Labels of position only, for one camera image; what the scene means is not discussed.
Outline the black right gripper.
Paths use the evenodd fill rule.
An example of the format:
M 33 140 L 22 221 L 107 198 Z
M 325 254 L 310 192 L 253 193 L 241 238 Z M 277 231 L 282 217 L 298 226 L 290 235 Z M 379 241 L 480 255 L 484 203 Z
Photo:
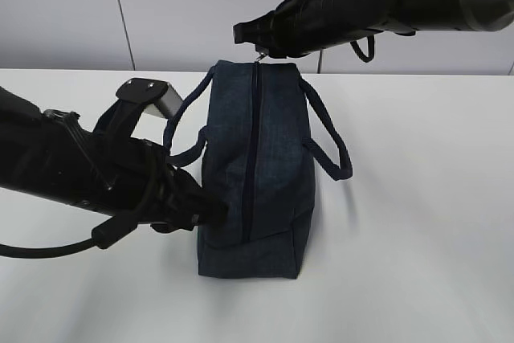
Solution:
M 275 9 L 233 26 L 236 44 L 251 43 L 271 58 L 301 58 L 333 43 L 333 0 L 283 0 Z

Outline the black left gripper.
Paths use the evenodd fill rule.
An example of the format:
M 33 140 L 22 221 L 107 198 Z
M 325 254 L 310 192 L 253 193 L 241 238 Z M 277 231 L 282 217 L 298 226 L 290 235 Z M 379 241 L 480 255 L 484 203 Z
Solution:
M 172 233 L 200 225 L 220 227 L 226 221 L 229 206 L 169 164 L 161 146 L 142 141 L 141 160 L 140 224 Z

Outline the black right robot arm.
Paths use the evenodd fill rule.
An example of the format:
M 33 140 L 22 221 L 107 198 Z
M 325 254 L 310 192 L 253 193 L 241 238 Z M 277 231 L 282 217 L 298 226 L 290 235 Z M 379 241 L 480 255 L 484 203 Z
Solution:
M 375 37 L 388 31 L 500 31 L 513 21 L 513 0 L 283 0 L 274 10 L 234 26 L 236 43 L 251 43 L 273 59 L 300 58 L 341 44 L 369 62 Z

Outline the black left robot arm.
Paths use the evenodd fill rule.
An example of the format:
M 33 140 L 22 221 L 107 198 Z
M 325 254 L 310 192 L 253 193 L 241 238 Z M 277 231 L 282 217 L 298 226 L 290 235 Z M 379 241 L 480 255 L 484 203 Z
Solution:
M 135 214 L 168 231 L 221 225 L 227 205 L 178 168 L 167 148 L 133 136 L 147 108 L 172 118 L 181 105 L 168 82 L 133 78 L 87 131 L 75 112 L 41 111 L 2 90 L 1 185 L 102 214 Z

